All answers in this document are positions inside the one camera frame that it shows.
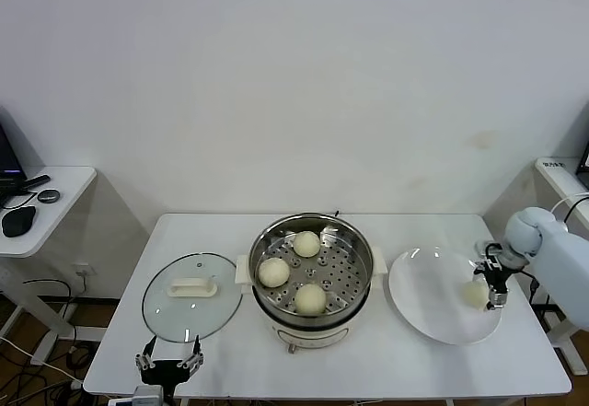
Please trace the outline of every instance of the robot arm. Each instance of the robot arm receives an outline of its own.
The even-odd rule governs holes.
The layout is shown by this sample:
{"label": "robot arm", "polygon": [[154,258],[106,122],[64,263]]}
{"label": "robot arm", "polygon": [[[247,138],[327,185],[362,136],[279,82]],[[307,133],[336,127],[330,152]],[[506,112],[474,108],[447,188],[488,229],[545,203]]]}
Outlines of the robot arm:
{"label": "robot arm", "polygon": [[[549,211],[531,207],[510,217],[496,252],[493,259],[498,266],[489,265],[488,255],[478,268],[490,287],[490,308],[504,305],[507,291],[502,284],[529,264],[567,319],[589,330],[589,241],[569,233]],[[494,306],[491,293],[497,288],[504,293],[498,292],[503,297],[496,298],[500,303]]]}

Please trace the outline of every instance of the table leg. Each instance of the table leg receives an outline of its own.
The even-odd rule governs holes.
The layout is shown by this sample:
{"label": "table leg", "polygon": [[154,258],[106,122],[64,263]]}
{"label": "table leg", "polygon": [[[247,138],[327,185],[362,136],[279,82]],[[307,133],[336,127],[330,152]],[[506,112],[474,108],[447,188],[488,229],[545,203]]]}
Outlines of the table leg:
{"label": "table leg", "polygon": [[521,400],[523,397],[511,397],[503,399],[485,399],[479,400],[480,406],[510,406]]}
{"label": "table leg", "polygon": [[0,337],[6,337],[8,335],[13,325],[17,322],[18,316],[20,316],[22,310],[22,306],[15,307],[15,310],[12,311],[12,314],[10,314],[10,317],[8,318],[2,329],[0,329]]}
{"label": "table leg", "polygon": [[572,373],[576,376],[586,376],[587,366],[579,352],[571,341],[571,336],[579,330],[567,319],[560,321],[554,312],[547,312],[546,322],[550,326],[550,331],[546,334],[554,348],[560,349],[562,356],[566,360]]}
{"label": "table leg", "polygon": [[0,291],[52,331],[60,335],[72,332],[72,325],[22,284],[22,277],[8,262],[6,259],[0,260]]}
{"label": "table leg", "polygon": [[[69,320],[74,314],[76,304],[70,304],[67,309],[62,307],[59,313],[65,320]],[[73,341],[74,338],[77,342],[101,342],[106,328],[96,328],[93,326],[75,326],[72,328],[72,332],[67,335],[60,335],[55,331],[49,331],[40,341],[39,346],[33,353],[33,358],[30,359],[32,365],[42,365],[42,362],[46,362],[51,355],[53,346],[58,340],[69,340]]]}

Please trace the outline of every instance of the white wall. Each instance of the white wall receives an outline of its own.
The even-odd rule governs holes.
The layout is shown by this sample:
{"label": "white wall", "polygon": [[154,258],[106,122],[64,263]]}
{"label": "white wall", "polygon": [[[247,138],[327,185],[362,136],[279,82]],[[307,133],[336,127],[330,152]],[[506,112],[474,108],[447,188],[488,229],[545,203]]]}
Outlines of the white wall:
{"label": "white wall", "polygon": [[0,101],[43,162],[95,166],[145,230],[170,211],[484,214],[586,139],[588,16],[589,0],[0,0]]}

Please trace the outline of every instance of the wooden floor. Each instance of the wooden floor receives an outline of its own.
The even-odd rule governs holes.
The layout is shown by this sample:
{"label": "wooden floor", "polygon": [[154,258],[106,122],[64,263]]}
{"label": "wooden floor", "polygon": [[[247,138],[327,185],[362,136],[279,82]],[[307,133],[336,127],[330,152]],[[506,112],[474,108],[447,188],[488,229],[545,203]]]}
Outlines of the wooden floor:
{"label": "wooden floor", "polygon": [[[6,318],[6,312],[9,313],[11,307],[7,307],[6,305],[8,302],[3,301],[0,302],[0,325],[3,323],[2,317]],[[114,307],[109,306],[101,306],[101,305],[82,305],[79,306],[76,310],[74,316],[72,317],[72,322],[77,325],[85,325],[85,326],[99,326],[99,327],[106,327],[109,325],[110,318],[114,313]],[[7,337],[9,340],[15,342],[21,348],[31,352],[35,344],[38,340],[42,337],[46,328],[39,323],[36,319],[34,319],[29,314],[23,314],[20,316],[17,324],[10,332],[9,336]],[[573,338],[575,344],[577,345],[577,349],[583,356],[585,362],[589,364],[589,333],[588,332],[579,332]],[[59,356],[69,349],[71,345],[70,342],[59,341],[56,345],[55,349],[53,350],[52,357]],[[11,377],[17,375],[22,368],[12,363],[9,363],[4,357],[5,355],[10,360],[18,363],[20,365],[25,365],[28,362],[28,358],[21,354],[19,351],[13,349],[7,343],[0,344],[0,387],[4,386]],[[65,365],[65,358],[57,359],[55,362],[52,362],[53,365],[60,367],[61,369],[70,372],[71,370],[67,369]],[[522,370],[525,370],[525,363],[522,363]],[[57,383],[59,381],[65,380],[65,376],[62,374],[53,371],[50,368],[43,367],[39,368],[38,366],[30,366],[26,369],[28,373],[37,373],[43,377],[46,377],[48,385],[52,383]],[[83,377],[86,373],[86,370],[81,370],[78,372],[78,377]],[[23,389],[20,390],[19,395],[20,397],[26,396],[32,392],[35,392],[38,389],[43,388],[44,381],[40,378],[34,377],[23,377],[22,382],[26,382],[29,378],[32,378],[30,383]],[[573,389],[572,392],[566,396],[561,397],[550,397],[550,398],[530,398],[527,399],[526,405],[527,406],[589,406],[589,376],[587,377],[573,377],[572,384]],[[5,395],[3,400],[0,400],[0,406],[7,406],[7,402],[17,398],[17,380],[13,380],[12,382],[8,383],[6,386],[0,389],[0,399],[2,399]],[[108,399],[101,397],[99,399],[99,404],[106,403]],[[275,406],[302,406],[302,403],[305,406],[309,406],[309,403],[318,403],[318,401],[276,401],[273,404]],[[193,400],[191,401],[191,406],[213,406],[213,404],[209,404],[210,401],[208,400]],[[349,406],[351,404],[350,401],[330,401],[330,402],[322,402],[324,405],[326,403],[329,406]],[[37,395],[32,399],[26,402],[27,406],[44,406],[44,398],[42,395]],[[382,406],[444,406],[444,401],[383,401],[380,403]],[[474,400],[457,400],[457,406],[470,406],[477,404]],[[223,400],[218,400],[215,402],[214,406],[226,406],[227,402]],[[249,405],[248,401],[231,401],[230,406],[247,406]],[[252,405],[252,406],[272,406],[266,401],[261,402],[259,405]]]}

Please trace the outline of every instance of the white table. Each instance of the white table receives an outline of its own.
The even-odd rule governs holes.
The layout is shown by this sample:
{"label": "white table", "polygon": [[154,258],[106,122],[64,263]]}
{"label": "white table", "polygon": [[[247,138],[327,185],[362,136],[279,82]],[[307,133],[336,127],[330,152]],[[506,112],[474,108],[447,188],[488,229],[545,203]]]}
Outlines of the white table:
{"label": "white table", "polygon": [[[33,191],[46,188],[54,188],[61,194],[56,203],[39,203],[32,199],[27,205],[37,208],[35,219],[30,231],[17,238],[7,238],[0,233],[0,290],[11,299],[17,308],[10,316],[5,326],[0,330],[0,336],[4,337],[16,321],[23,309],[27,310],[35,318],[43,322],[50,332],[41,341],[32,363],[44,361],[51,352],[57,338],[73,338],[74,327],[67,320],[75,310],[71,305],[65,313],[55,313],[53,309],[43,303],[26,285],[22,284],[23,277],[15,269],[13,261],[25,260],[43,246],[53,230],[59,225],[70,208],[82,195],[87,186],[96,177],[96,171],[91,167],[44,167],[28,169],[28,176],[34,178],[42,174],[51,177],[51,181],[41,185]],[[15,206],[23,202],[26,197],[15,197],[5,206]],[[0,218],[8,210],[0,212]],[[102,336],[103,331],[96,328],[78,328],[79,340],[96,340]]]}
{"label": "white table", "polygon": [[[235,260],[278,215],[163,215],[149,239],[84,381],[92,393],[130,395],[141,384],[134,355],[152,334],[142,318],[151,279],[176,258],[213,251]],[[491,239],[477,215],[343,215],[388,266],[415,246],[451,246],[473,255]],[[512,279],[498,330],[485,342],[452,346],[409,325],[374,287],[350,336],[324,349],[288,354],[271,335],[252,295],[236,315],[202,340],[204,365],[180,398],[388,399],[518,398],[562,394],[571,382]],[[183,358],[191,344],[158,340],[154,359]]]}

